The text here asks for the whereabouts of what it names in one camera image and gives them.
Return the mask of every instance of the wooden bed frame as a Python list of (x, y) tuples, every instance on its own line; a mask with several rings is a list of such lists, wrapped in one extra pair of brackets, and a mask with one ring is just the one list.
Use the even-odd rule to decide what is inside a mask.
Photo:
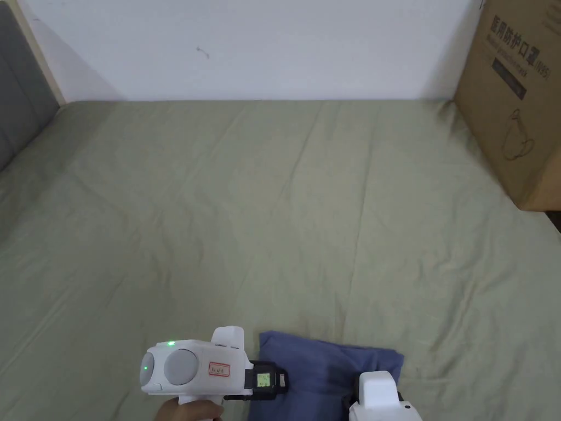
[(27, 19), (25, 18), (24, 13), (21, 10), (21, 7), (18, 4), (17, 0), (0, 0), (0, 1), (8, 3), (10, 9), (12, 9), (13, 14), (16, 16), (17, 23), (19, 24), (22, 32), (24, 33), (25, 38), (27, 39), (27, 43), (31, 47), (31, 50), (35, 55), (35, 59), (39, 63), (39, 66), (41, 67), (41, 70), (43, 71), (43, 74), (45, 75), (45, 78), (47, 79), (47, 82), (49, 83), (49, 86), (53, 91), (55, 98), (58, 101), (58, 104), (61, 106), (66, 104), (66, 101), (62, 96), (62, 92), (58, 87), (52, 72), (49, 69), (47, 61), (45, 60), (45, 56), (43, 55), (43, 52), (39, 48), (39, 44), (37, 43), (37, 40), (35, 39), (35, 36), (31, 31), (31, 27), (29, 26), (29, 23), (27, 22)]

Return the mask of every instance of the handle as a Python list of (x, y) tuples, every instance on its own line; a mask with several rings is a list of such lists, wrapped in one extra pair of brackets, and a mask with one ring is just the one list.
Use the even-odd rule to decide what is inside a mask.
[(180, 395), (179, 396), (180, 405), (188, 404), (189, 402), (204, 401), (204, 400), (212, 401), (215, 404), (222, 406), (222, 402), (224, 401), (224, 396), (218, 396), (218, 395), (197, 395), (197, 396)]

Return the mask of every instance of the round gray button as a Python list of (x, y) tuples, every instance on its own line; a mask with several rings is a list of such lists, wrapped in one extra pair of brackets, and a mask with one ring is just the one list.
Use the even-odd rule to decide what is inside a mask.
[(172, 385), (184, 385), (193, 380), (199, 369), (195, 354), (186, 349), (178, 349), (168, 355), (164, 363), (165, 378)]
[(140, 364), (140, 384), (146, 386), (154, 372), (154, 356), (151, 353), (144, 354)]

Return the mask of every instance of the gray headboard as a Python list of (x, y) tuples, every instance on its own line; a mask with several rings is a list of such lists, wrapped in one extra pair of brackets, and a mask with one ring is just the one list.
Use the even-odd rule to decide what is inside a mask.
[(58, 110), (10, 7), (0, 1), (0, 171)]

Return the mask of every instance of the white wall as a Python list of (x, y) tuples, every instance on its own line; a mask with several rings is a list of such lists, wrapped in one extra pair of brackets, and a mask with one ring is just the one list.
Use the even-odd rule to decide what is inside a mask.
[(74, 101), (449, 98), (481, 0), (19, 3)]

